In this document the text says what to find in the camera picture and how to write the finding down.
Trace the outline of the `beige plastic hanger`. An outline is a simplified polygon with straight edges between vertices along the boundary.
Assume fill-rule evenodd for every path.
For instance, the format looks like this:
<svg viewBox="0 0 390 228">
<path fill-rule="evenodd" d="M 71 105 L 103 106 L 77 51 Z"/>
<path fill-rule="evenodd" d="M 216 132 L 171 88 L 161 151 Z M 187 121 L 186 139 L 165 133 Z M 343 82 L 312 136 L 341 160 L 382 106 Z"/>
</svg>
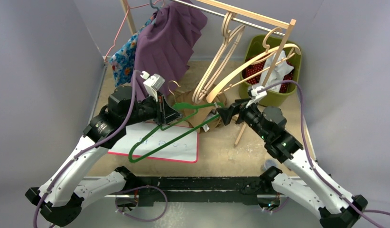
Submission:
<svg viewBox="0 0 390 228">
<path fill-rule="evenodd" d="M 272 32 L 254 37 L 249 45 L 246 62 L 222 79 L 208 94 L 206 100 L 212 102 L 218 95 L 239 86 L 241 98 L 247 98 L 249 86 L 268 87 L 291 77 L 298 81 L 301 66 L 301 49 L 288 42 L 278 53 L 280 38 L 272 38 Z"/>
</svg>

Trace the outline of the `tan garment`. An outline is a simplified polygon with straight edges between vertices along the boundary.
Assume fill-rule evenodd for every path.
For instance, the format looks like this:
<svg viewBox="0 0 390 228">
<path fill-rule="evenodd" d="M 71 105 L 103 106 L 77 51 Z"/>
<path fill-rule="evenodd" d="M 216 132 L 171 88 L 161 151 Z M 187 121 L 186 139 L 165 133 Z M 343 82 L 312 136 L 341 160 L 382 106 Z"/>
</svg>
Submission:
<svg viewBox="0 0 390 228">
<path fill-rule="evenodd" d="M 203 98 L 202 101 L 199 103 L 194 103 L 192 101 L 194 90 L 186 91 L 186 92 L 177 92 L 175 91 L 172 95 L 168 95 L 167 101 L 170 105 L 175 105 L 176 103 L 188 103 L 193 106 L 202 106 L 202 105 L 209 105 L 205 99 Z M 195 109 L 182 109 L 180 112 L 183 114 L 183 118 L 185 121 L 189 124 L 189 126 L 195 128 L 201 123 L 211 119 L 214 115 L 217 113 L 214 113 L 215 106 L 208 106 L 198 109 L 196 111 Z M 216 119 L 213 119 L 209 123 L 206 123 L 201 128 L 197 129 L 196 131 L 199 133 L 205 133 L 209 131 L 213 131 L 215 128 L 220 127 L 222 125 L 222 119 L 220 117 L 217 117 Z"/>
</svg>

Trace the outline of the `red polka dot skirt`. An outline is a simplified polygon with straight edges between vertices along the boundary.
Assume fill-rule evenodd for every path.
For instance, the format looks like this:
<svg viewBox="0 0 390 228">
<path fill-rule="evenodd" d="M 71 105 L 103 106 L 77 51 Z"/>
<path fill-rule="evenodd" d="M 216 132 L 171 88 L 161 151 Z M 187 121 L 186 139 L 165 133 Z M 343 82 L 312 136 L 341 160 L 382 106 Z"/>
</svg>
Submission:
<svg viewBox="0 0 390 228">
<path fill-rule="evenodd" d="M 258 63 L 258 64 L 249 65 L 247 68 L 245 68 L 245 71 L 242 73 L 242 77 L 249 78 L 247 80 L 247 83 L 249 83 L 251 85 L 258 84 L 261 73 L 260 74 L 256 74 L 256 73 L 263 70 L 264 63 L 265 63 L 265 61 Z M 294 70 L 290 74 L 285 76 L 284 80 L 292 80 L 293 73 L 294 73 Z M 283 83 L 281 85 L 277 85 L 277 86 L 271 88 L 270 91 L 277 92 L 277 93 L 286 93 L 288 90 L 288 86 L 289 86 L 289 83 Z"/>
</svg>

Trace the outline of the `white garment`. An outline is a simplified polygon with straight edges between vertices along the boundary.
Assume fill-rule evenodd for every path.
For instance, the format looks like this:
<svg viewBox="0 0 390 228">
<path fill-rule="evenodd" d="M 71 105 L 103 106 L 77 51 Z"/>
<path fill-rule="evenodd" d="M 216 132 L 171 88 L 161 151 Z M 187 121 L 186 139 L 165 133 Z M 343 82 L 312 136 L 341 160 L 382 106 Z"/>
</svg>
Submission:
<svg viewBox="0 0 390 228">
<path fill-rule="evenodd" d="M 263 65 L 263 69 L 267 69 L 265 72 L 262 72 L 260 75 L 260 79 L 258 84 L 262 85 L 262 82 L 264 81 L 268 69 L 272 65 L 273 61 L 273 56 L 269 57 L 268 59 L 265 60 L 265 63 Z M 287 62 L 281 62 L 275 65 L 275 68 L 271 72 L 269 79 L 267 80 L 266 86 L 270 86 L 272 84 L 278 83 L 280 81 L 284 80 L 284 77 L 290 74 L 294 70 L 294 67 Z"/>
</svg>

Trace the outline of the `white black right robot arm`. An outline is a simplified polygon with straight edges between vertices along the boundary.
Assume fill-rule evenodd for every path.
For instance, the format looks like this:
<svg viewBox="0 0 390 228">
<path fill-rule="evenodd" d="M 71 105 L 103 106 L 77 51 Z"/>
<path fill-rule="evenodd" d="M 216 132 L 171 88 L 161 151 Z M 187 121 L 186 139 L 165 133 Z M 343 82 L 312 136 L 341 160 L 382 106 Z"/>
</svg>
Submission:
<svg viewBox="0 0 390 228">
<path fill-rule="evenodd" d="M 264 141 L 268 154 L 304 182 L 294 181 L 273 166 L 261 175 L 261 189 L 265 193 L 276 191 L 288 196 L 313 213 L 324 228 L 351 228 L 368 201 L 345 190 L 311 159 L 301 142 L 286 131 L 287 120 L 278 107 L 269 106 L 260 111 L 256 104 L 247 107 L 247 102 L 240 99 L 229 107 L 218 108 L 223 123 L 228 125 L 238 115 L 236 123 L 246 123 Z"/>
</svg>

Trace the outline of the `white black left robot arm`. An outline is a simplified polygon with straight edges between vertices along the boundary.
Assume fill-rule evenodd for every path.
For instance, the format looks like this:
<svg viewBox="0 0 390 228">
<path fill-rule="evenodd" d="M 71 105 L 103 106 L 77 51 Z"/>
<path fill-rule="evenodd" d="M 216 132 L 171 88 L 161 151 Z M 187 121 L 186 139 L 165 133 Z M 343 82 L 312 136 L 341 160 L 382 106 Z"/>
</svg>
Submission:
<svg viewBox="0 0 390 228">
<path fill-rule="evenodd" d="M 135 181 L 124 167 L 86 185 L 80 183 L 93 165 L 126 135 L 128 125 L 152 120 L 161 126 L 180 117 L 181 113 L 160 92 L 138 101 L 136 87 L 117 87 L 57 172 L 45 184 L 27 190 L 27 199 L 36 206 L 34 218 L 41 215 L 53 225 L 63 227 L 84 208 L 110 193 L 132 193 Z"/>
</svg>

